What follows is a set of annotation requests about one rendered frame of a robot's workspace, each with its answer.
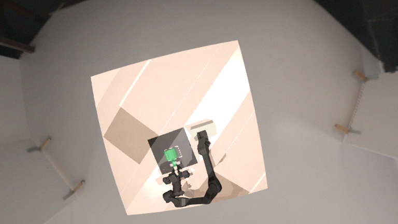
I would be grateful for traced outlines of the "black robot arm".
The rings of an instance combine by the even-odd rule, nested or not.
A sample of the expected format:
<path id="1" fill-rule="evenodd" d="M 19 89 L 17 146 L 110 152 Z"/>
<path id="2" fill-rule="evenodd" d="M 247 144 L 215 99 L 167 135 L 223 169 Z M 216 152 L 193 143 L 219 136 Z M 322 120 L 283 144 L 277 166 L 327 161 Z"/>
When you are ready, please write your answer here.
<path id="1" fill-rule="evenodd" d="M 208 175 L 208 189 L 204 197 L 180 198 L 179 196 L 183 196 L 185 192 L 181 190 L 180 185 L 173 186 L 173 190 L 169 190 L 163 193 L 162 197 L 164 201 L 166 201 L 166 203 L 172 202 L 175 207 L 185 207 L 193 204 L 197 205 L 210 204 L 211 201 L 216 197 L 216 195 L 222 190 L 221 183 L 219 182 L 214 173 L 213 165 L 209 157 L 209 146 L 211 142 L 208 139 L 206 130 L 197 132 L 197 138 L 198 138 L 198 146 L 197 146 L 198 154 L 203 156 L 206 172 Z M 166 181 L 167 183 L 168 182 L 178 183 L 179 175 L 177 176 L 175 172 L 172 172 L 168 175 Z"/>

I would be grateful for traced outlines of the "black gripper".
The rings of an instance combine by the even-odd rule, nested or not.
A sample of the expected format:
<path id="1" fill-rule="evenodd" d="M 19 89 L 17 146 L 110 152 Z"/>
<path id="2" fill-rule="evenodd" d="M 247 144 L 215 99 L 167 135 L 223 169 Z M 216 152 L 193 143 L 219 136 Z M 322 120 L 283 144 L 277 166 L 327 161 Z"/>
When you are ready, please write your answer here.
<path id="1" fill-rule="evenodd" d="M 183 172 L 180 172 L 180 170 L 179 170 L 178 167 L 177 167 L 177 171 L 178 171 L 177 173 L 179 174 L 179 182 L 178 182 L 178 183 L 177 183 L 177 182 L 172 183 L 172 185 L 173 185 L 173 186 L 175 186 L 175 185 L 180 185 L 180 186 L 182 187 L 182 185 L 181 185 L 181 178 L 182 178 L 182 177 L 188 178 L 188 177 L 190 176 L 190 174 L 188 173 L 187 170 L 185 170 L 185 171 L 183 171 Z M 164 182 L 166 185 L 167 185 L 167 184 L 171 184 L 170 182 L 167 183 L 166 178 L 167 178 L 167 177 L 164 177 L 164 178 L 163 178 L 163 182 Z"/>

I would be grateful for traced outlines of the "green glass bottle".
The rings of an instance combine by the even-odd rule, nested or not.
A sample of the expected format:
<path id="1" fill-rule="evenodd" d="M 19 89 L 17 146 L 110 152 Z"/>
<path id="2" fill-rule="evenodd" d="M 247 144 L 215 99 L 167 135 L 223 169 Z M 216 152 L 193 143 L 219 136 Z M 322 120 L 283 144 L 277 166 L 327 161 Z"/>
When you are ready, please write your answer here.
<path id="1" fill-rule="evenodd" d="M 166 161 L 172 162 L 174 170 L 176 171 L 177 165 L 176 165 L 175 160 L 178 157 L 178 153 L 177 153 L 175 147 L 164 151 L 164 156 L 165 156 Z"/>

